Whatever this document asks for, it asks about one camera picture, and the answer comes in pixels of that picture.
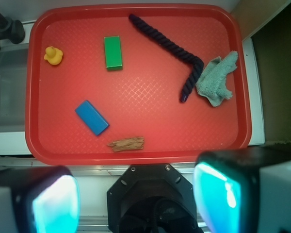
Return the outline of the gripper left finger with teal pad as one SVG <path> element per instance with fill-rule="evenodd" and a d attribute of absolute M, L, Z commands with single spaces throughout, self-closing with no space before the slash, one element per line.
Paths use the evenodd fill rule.
<path fill-rule="evenodd" d="M 80 208 L 64 166 L 0 169 L 0 233 L 75 233 Z"/>

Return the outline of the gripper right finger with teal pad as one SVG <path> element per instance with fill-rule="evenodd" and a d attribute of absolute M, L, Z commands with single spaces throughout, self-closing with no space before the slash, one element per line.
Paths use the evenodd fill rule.
<path fill-rule="evenodd" d="M 291 147 L 206 151 L 193 191 L 212 233 L 291 233 Z"/>

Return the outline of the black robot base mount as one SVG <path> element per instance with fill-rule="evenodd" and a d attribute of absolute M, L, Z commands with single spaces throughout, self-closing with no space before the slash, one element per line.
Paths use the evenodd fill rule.
<path fill-rule="evenodd" d="M 201 233 L 193 185 L 170 164 L 131 165 L 106 193 L 113 233 Z"/>

